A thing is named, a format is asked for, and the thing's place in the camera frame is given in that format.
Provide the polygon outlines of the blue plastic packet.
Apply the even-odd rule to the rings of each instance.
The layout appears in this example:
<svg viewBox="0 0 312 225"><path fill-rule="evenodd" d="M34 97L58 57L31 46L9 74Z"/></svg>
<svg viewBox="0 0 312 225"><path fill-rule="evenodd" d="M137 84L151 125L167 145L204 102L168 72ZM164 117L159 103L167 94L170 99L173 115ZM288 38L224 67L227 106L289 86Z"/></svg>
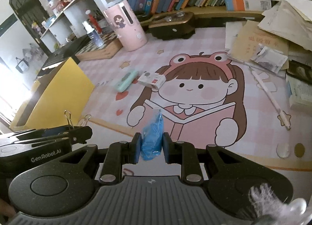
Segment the blue plastic packet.
<svg viewBox="0 0 312 225"><path fill-rule="evenodd" d="M161 110L155 110L142 132L141 157L150 161L161 154L164 120Z"/></svg>

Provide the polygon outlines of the pink cartoon desk mat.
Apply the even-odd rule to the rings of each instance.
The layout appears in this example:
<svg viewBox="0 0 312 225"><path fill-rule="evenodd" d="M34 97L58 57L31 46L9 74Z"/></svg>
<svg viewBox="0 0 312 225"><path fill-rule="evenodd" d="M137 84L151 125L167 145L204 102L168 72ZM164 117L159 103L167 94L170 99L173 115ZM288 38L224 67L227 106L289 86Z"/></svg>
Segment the pink cartoon desk mat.
<svg viewBox="0 0 312 225"><path fill-rule="evenodd" d="M83 111L91 114L93 140L100 147L128 140L160 109L175 141L197 148L216 144L274 169L310 171L311 116L290 108L283 77L254 69L286 113L288 131L249 67L231 61L224 43L225 29L203 28L188 40L150 38L137 51L81 62L95 85ZM131 70L138 76L119 93L115 84ZM166 77L158 91L138 83L145 71ZM276 154L279 143L290 145L287 159ZM305 146L302 158L294 154L297 143Z"/></svg>

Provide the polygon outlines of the yellow cardboard box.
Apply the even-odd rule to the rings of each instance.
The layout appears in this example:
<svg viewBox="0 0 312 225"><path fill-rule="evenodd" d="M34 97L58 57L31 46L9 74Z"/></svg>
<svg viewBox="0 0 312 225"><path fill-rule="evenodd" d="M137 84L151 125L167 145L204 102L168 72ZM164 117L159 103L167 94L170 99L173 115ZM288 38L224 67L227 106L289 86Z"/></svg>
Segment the yellow cardboard box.
<svg viewBox="0 0 312 225"><path fill-rule="evenodd" d="M32 97L26 100L10 124L12 131L66 125L65 111L77 125L95 85L72 58L36 80Z"/></svg>

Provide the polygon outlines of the mint green case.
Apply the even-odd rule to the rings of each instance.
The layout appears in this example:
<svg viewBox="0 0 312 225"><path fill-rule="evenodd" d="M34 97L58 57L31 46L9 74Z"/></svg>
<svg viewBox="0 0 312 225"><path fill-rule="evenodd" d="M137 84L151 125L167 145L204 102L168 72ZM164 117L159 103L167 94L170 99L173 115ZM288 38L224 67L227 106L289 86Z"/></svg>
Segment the mint green case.
<svg viewBox="0 0 312 225"><path fill-rule="evenodd" d="M131 85L131 83L136 79L139 72L136 70L128 71L116 84L115 89L122 93L127 90L127 88Z"/></svg>

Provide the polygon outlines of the small white red box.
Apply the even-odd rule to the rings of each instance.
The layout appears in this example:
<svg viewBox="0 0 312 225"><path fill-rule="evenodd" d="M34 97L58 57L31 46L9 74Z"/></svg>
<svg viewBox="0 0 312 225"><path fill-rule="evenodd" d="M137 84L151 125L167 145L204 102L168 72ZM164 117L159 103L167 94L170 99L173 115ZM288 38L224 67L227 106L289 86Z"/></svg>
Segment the small white red box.
<svg viewBox="0 0 312 225"><path fill-rule="evenodd" d="M166 77L156 72L145 71L137 81L139 84L149 87L153 91L158 91L166 82Z"/></svg>

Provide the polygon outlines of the silver coin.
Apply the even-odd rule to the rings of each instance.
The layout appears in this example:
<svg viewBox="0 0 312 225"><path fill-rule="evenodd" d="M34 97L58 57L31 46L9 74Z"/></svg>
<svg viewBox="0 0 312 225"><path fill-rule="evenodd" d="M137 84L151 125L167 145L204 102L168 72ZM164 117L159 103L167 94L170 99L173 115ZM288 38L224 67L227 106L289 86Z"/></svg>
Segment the silver coin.
<svg viewBox="0 0 312 225"><path fill-rule="evenodd" d="M290 145L288 143L279 143L276 148L276 154L281 159L287 159L290 156Z"/></svg>

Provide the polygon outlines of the wooden chessboard box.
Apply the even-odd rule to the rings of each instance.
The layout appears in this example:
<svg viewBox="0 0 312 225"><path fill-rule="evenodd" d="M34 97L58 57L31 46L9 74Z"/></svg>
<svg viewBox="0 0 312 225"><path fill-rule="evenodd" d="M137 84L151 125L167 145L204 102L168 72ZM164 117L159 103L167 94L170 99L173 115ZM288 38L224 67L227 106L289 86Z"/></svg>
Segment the wooden chessboard box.
<svg viewBox="0 0 312 225"><path fill-rule="evenodd" d="M101 36L104 44L100 47L90 41L78 51L75 56L79 61L89 61L89 60L100 60L100 59L111 59L113 58L123 45L120 40L117 38L114 32L109 34L104 34Z"/></svg>

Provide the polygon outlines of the black electronic keyboard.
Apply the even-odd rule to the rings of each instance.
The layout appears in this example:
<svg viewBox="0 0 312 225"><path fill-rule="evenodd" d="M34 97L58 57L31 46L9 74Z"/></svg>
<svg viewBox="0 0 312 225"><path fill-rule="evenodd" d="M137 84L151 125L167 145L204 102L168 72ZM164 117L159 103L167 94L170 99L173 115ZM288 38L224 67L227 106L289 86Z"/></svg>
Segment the black electronic keyboard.
<svg viewBox="0 0 312 225"><path fill-rule="evenodd" d="M48 57L37 77L40 78L46 74L49 74L54 68L56 68L59 64L68 58L72 58L76 64L79 64L80 60L77 58L76 53L89 42L89 36L84 35L56 50Z"/></svg>

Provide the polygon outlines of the white spray bottle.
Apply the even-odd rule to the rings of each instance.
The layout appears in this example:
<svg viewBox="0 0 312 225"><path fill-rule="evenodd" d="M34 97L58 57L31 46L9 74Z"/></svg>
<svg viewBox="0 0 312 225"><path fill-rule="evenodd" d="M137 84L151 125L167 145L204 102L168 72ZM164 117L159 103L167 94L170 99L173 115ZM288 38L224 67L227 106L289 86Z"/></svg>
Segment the white spray bottle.
<svg viewBox="0 0 312 225"><path fill-rule="evenodd" d="M89 36L91 41L96 45L96 47L97 48L102 47L104 45L104 41L102 40L98 32L89 24L89 22L84 21L82 25L84 26L87 35Z"/></svg>

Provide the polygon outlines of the gold coin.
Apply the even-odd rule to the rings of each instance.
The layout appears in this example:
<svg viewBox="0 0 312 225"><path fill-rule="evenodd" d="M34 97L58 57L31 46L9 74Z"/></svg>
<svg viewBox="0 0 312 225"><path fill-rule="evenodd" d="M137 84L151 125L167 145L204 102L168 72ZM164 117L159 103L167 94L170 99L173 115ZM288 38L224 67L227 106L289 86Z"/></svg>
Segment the gold coin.
<svg viewBox="0 0 312 225"><path fill-rule="evenodd" d="M305 146L302 143L297 143L294 147L294 154L298 158L302 158L305 155Z"/></svg>

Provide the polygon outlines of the dark wooden organizer box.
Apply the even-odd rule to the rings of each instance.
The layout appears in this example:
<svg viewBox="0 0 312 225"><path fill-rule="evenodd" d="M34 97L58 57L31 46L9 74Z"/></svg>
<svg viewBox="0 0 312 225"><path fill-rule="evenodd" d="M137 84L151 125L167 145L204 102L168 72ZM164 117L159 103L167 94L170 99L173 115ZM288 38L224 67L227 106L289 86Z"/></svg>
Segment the dark wooden organizer box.
<svg viewBox="0 0 312 225"><path fill-rule="evenodd" d="M195 15L189 11L157 14L143 30L161 40L188 39L195 34Z"/></svg>

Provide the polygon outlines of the pink cylindrical container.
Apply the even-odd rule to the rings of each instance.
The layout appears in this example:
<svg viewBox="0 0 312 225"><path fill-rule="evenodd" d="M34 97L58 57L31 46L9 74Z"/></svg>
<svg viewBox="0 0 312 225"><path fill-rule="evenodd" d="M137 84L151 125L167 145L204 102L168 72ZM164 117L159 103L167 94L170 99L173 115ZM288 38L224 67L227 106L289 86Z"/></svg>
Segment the pink cylindrical container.
<svg viewBox="0 0 312 225"><path fill-rule="evenodd" d="M104 17L126 51L135 51L148 42L144 30L127 0L106 9Z"/></svg>

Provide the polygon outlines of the stack of papers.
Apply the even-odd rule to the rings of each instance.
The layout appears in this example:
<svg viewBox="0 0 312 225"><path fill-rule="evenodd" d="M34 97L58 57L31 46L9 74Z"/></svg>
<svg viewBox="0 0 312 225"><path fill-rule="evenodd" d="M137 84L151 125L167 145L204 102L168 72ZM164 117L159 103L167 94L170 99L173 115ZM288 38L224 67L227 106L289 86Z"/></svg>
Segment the stack of papers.
<svg viewBox="0 0 312 225"><path fill-rule="evenodd" d="M262 15L238 31L230 56L248 62L262 44L311 66L311 0L281 0Z"/></svg>

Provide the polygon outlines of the white shelf unit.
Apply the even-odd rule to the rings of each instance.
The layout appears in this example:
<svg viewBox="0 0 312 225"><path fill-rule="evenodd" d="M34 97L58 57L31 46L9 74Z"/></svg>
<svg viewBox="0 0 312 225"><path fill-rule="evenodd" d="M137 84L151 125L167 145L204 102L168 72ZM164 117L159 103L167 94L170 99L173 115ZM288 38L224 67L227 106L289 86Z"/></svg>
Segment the white shelf unit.
<svg viewBox="0 0 312 225"><path fill-rule="evenodd" d="M41 41L51 52L56 44L65 45L66 38L74 33L76 37L86 34L82 23L87 20L86 10L103 14L105 10L123 0L71 0L57 15L56 19L45 29Z"/></svg>

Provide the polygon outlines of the orange white box lower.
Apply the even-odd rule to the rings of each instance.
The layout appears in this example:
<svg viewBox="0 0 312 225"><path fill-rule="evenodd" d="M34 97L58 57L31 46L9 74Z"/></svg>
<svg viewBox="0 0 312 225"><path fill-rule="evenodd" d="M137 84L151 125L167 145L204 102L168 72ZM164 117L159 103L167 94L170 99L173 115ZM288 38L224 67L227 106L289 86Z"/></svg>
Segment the orange white box lower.
<svg viewBox="0 0 312 225"><path fill-rule="evenodd" d="M272 8L271 0L224 0L227 11L265 11Z"/></svg>

